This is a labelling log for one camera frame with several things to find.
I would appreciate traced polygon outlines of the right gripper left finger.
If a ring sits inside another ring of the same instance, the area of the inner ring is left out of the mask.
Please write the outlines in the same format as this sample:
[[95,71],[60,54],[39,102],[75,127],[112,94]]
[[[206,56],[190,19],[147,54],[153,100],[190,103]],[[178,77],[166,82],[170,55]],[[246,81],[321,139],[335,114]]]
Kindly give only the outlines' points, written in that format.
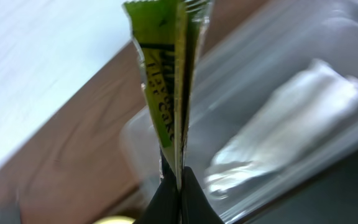
[[160,153],[163,179],[145,212],[134,224],[177,224],[179,221],[179,193],[176,177],[163,152]]

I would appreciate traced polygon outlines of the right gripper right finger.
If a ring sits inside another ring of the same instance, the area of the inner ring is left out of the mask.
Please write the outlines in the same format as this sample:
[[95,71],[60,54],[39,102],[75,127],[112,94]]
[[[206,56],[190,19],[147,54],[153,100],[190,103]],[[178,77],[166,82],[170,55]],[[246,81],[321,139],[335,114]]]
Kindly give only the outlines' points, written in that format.
[[190,167],[183,169],[181,213],[184,224],[224,224],[213,210]]

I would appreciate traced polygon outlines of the white napkin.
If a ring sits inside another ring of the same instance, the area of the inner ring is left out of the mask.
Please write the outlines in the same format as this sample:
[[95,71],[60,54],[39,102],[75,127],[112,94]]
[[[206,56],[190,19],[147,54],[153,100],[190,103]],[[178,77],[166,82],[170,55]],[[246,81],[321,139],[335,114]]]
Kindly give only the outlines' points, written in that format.
[[358,79],[321,59],[278,87],[266,104],[212,158],[210,194],[280,170],[358,109]]

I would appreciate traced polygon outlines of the green snack wrapper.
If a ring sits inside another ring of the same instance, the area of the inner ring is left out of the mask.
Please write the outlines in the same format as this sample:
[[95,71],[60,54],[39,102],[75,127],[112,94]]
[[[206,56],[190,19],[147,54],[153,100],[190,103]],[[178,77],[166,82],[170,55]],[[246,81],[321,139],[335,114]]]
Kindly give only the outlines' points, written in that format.
[[179,189],[183,185],[191,89],[212,5],[209,0],[123,4],[139,54],[142,90],[160,149]]

